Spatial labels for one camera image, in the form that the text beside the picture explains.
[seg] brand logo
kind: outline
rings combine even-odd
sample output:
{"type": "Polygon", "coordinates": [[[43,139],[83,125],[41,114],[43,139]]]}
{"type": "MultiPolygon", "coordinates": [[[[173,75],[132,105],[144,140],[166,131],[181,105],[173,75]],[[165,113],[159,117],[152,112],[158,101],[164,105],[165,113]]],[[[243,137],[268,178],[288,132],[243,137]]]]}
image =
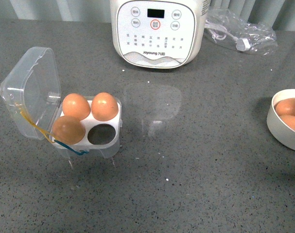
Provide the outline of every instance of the brand logo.
{"type": "Polygon", "coordinates": [[[160,55],[160,56],[165,56],[165,52],[147,52],[147,51],[144,51],[143,54],[151,54],[151,55],[160,55]]]}

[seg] speckled surface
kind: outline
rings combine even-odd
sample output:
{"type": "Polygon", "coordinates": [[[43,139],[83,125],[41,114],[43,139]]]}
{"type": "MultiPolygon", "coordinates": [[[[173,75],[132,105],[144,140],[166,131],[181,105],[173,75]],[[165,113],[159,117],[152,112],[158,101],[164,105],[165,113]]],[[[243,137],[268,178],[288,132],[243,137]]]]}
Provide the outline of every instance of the speckled surface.
{"type": "Polygon", "coordinates": [[[295,88],[295,33],[272,56],[203,40],[186,66],[132,66],[110,24],[0,20],[0,83],[25,51],[53,49],[62,99],[122,102],[120,151],[60,157],[23,137],[0,98],[0,233],[295,232],[295,151],[266,126],[272,96],[295,88]]]}

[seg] button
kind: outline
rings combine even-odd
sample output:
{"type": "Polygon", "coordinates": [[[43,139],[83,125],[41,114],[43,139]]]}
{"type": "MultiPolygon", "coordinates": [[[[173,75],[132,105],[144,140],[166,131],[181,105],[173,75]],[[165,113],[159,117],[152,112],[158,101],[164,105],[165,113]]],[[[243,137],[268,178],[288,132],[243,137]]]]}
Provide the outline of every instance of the button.
{"type": "Polygon", "coordinates": [[[171,29],[172,30],[176,31],[179,28],[180,28],[180,23],[179,22],[174,21],[174,22],[171,23],[171,29]]]}
{"type": "Polygon", "coordinates": [[[138,17],[140,15],[140,11],[139,11],[139,8],[137,7],[133,7],[131,9],[131,14],[134,16],[134,17],[138,17]]]}
{"type": "Polygon", "coordinates": [[[131,21],[131,24],[132,24],[133,27],[138,28],[140,26],[141,22],[137,18],[134,18],[131,21]]]}
{"type": "Polygon", "coordinates": [[[172,18],[175,20],[181,18],[181,16],[182,16],[182,13],[179,10],[175,10],[172,12],[172,18]]]}
{"type": "Polygon", "coordinates": [[[160,28],[160,22],[157,19],[151,21],[151,28],[157,30],[160,28]]]}

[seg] egg holder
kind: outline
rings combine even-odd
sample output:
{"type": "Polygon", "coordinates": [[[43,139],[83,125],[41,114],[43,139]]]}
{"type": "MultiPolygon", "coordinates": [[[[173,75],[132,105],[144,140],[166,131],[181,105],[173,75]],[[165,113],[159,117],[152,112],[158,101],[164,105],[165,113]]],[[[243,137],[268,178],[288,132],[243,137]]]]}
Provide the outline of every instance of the egg holder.
{"type": "MultiPolygon", "coordinates": [[[[52,137],[52,126],[55,120],[63,115],[61,103],[61,86],[51,48],[32,47],[26,51],[12,71],[0,85],[0,96],[14,120],[20,133],[37,140],[52,137]]],[[[93,97],[85,97],[91,105],[93,97]]],[[[121,102],[118,104],[118,114],[109,121],[98,121],[92,113],[82,120],[86,133],[84,138],[69,147],[75,151],[86,151],[87,156],[96,155],[104,158],[114,156],[119,148],[119,133],[122,127],[121,102]],[[98,125],[109,125],[114,128],[115,136],[105,144],[94,145],[88,140],[90,130],[98,125]]],[[[75,152],[53,143],[56,150],[65,158],[77,156],[75,152]]]]}
{"type": "MultiPolygon", "coordinates": [[[[94,97],[85,96],[85,98],[87,99],[89,106],[91,108],[91,103],[92,103],[92,100],[94,97]]],[[[90,112],[90,114],[85,119],[80,121],[83,124],[83,126],[85,127],[86,133],[85,133],[84,138],[81,141],[79,141],[78,143],[76,143],[74,145],[70,145],[70,147],[72,149],[74,149],[75,151],[87,151],[88,155],[97,155],[100,153],[104,158],[110,158],[118,152],[118,150],[120,148],[119,128],[122,126],[121,102],[119,99],[117,99],[117,98],[115,98],[115,99],[116,99],[117,105],[118,105],[118,113],[113,119],[108,120],[108,121],[99,121],[99,120],[95,119],[92,115],[92,112],[90,112]],[[94,127],[101,126],[101,125],[109,125],[109,126],[113,127],[113,129],[115,130],[114,138],[106,144],[94,145],[90,142],[90,140],[88,138],[89,132],[94,127]]],[[[62,116],[64,116],[64,113],[62,111],[62,104],[61,104],[55,120],[57,120],[59,117],[62,117],[62,116]]],[[[54,141],[54,137],[51,135],[50,135],[50,139],[52,141],[54,141]]],[[[53,145],[56,147],[56,149],[59,151],[59,153],[63,157],[69,158],[75,154],[73,151],[70,151],[70,150],[64,148],[60,144],[54,143],[53,145]]]]}
{"type": "Polygon", "coordinates": [[[295,89],[286,89],[277,92],[272,98],[266,121],[271,134],[280,143],[295,150],[295,131],[281,120],[275,110],[276,105],[280,101],[289,98],[295,98],[295,89]]]}

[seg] blue wire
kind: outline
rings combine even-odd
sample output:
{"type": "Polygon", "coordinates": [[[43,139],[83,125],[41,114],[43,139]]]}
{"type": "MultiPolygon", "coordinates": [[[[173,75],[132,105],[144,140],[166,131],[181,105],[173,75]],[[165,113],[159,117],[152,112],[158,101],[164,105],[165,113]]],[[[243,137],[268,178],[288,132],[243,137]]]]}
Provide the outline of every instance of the blue wire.
{"type": "Polygon", "coordinates": [[[58,140],[54,140],[56,143],[60,144],[61,146],[65,147],[66,149],[69,149],[70,151],[73,151],[75,152],[77,155],[83,155],[83,154],[88,154],[89,151],[85,151],[83,150],[82,152],[78,152],[78,151],[75,151],[74,149],[72,149],[71,147],[69,147],[68,145],[64,144],[63,142],[60,142],[58,140]]]}

